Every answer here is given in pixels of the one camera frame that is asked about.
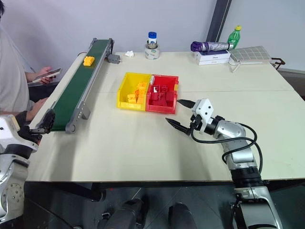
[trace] white box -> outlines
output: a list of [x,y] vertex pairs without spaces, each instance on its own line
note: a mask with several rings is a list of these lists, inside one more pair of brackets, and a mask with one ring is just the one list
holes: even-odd
[[230,55],[231,54],[227,50],[209,51],[208,53],[194,52],[195,59],[199,60],[199,61],[212,61],[212,60],[219,60],[219,59],[228,59],[228,58],[230,58]]
[[197,63],[199,65],[207,65],[207,64],[218,64],[218,63],[228,63],[229,62],[229,58],[227,59],[216,59],[216,60],[212,60],[212,61],[198,61]]

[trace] yellow bin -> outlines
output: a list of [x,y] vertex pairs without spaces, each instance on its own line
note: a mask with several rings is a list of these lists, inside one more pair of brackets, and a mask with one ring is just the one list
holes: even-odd
[[[121,83],[121,86],[117,94],[117,107],[122,109],[130,109],[137,111],[145,111],[146,107],[146,94],[151,79],[151,74],[141,74],[141,73],[126,73],[125,77]],[[127,95],[134,94],[138,89],[139,83],[146,83],[145,95],[143,102],[138,103],[129,103]]]

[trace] green conveyor belt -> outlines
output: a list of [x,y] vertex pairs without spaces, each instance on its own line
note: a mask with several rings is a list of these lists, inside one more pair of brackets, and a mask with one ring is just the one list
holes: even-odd
[[65,131],[66,124],[70,121],[86,86],[100,61],[109,40],[97,40],[87,53],[87,56],[95,58],[91,66],[81,64],[70,80],[66,89],[57,101],[54,112],[55,122],[52,131]]

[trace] white shirt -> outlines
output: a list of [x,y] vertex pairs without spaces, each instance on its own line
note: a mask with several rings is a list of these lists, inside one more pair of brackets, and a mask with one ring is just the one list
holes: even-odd
[[0,111],[29,111],[33,104],[17,51],[0,28]]

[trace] person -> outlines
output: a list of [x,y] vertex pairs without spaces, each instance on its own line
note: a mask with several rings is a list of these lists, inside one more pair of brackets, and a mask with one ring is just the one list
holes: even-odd
[[[4,11],[5,6],[0,0],[0,20]],[[27,111],[26,121],[31,121],[47,98],[36,103],[31,101],[27,83],[50,70],[51,67],[44,67],[38,73],[26,73],[9,37],[0,28],[0,115],[17,115]],[[43,77],[40,83],[48,84],[52,80]]]

